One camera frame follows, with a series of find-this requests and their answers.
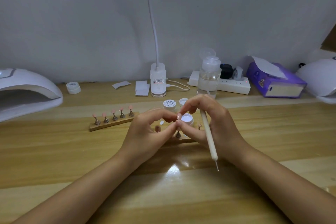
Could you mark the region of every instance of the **power socket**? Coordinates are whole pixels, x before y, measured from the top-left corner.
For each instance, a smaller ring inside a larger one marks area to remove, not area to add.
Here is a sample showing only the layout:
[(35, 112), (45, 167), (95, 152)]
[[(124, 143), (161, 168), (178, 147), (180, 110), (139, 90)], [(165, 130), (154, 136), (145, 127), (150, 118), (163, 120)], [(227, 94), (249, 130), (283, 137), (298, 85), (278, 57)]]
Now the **power socket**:
[[(199, 71), (193, 71), (187, 84), (189, 86), (197, 87), (199, 74), (200, 74)], [(233, 79), (221, 79), (221, 78), (219, 78), (218, 80), (217, 90), (248, 95), (250, 89), (251, 86), (247, 77), (244, 77), (243, 81), (236, 81)]]
[(217, 90), (248, 95), (250, 89), (251, 86), (249, 79), (247, 77), (244, 77), (243, 81), (236, 81), (233, 79), (221, 79), (221, 78), (219, 78), (218, 80)]

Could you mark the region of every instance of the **dotting tool handle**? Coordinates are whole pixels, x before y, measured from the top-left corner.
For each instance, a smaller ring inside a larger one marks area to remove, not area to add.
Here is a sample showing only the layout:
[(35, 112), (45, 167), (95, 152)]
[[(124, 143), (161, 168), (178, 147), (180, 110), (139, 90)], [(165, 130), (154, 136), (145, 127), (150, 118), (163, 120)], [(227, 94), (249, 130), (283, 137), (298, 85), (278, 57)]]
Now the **dotting tool handle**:
[(210, 127), (209, 127), (207, 114), (203, 110), (199, 110), (199, 111), (201, 112), (201, 117), (202, 117), (203, 124), (204, 124), (205, 135), (207, 136), (207, 140), (208, 140), (208, 145), (209, 145), (211, 158), (214, 161), (216, 161), (218, 159), (218, 156), (217, 156), (217, 152), (216, 152), (216, 148), (215, 148), (215, 143), (213, 142), (211, 130), (210, 130)]

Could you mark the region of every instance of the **uv nail lamp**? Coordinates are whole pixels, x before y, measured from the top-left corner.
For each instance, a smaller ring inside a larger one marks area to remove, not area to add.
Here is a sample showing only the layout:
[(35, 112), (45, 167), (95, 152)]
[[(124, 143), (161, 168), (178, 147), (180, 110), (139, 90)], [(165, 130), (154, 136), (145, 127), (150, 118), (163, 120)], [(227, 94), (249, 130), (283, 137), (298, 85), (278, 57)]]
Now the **uv nail lamp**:
[(56, 107), (62, 102), (60, 89), (40, 74), (0, 68), (0, 122)]
[(307, 83), (306, 90), (317, 99), (336, 104), (336, 57), (304, 65), (296, 75)]

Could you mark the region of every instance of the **purple tissue package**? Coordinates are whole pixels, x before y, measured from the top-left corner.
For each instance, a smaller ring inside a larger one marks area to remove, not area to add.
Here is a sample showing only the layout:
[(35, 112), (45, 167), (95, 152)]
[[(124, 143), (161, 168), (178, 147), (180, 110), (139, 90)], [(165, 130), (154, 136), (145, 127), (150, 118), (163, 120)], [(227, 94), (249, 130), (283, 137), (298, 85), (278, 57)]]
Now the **purple tissue package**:
[(250, 63), (246, 77), (267, 98), (299, 98), (307, 83), (279, 63), (276, 65), (287, 79), (277, 78), (261, 71), (255, 62)]

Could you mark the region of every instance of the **black charger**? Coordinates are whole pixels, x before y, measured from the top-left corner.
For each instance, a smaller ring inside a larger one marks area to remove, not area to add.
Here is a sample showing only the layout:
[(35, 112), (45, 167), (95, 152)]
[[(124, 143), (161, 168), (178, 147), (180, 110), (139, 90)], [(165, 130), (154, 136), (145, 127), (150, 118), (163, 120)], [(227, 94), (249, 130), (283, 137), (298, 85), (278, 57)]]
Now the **black charger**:
[(221, 79), (230, 79), (233, 76), (233, 69), (231, 65), (221, 64), (220, 68), (222, 69), (222, 72), (220, 74)]

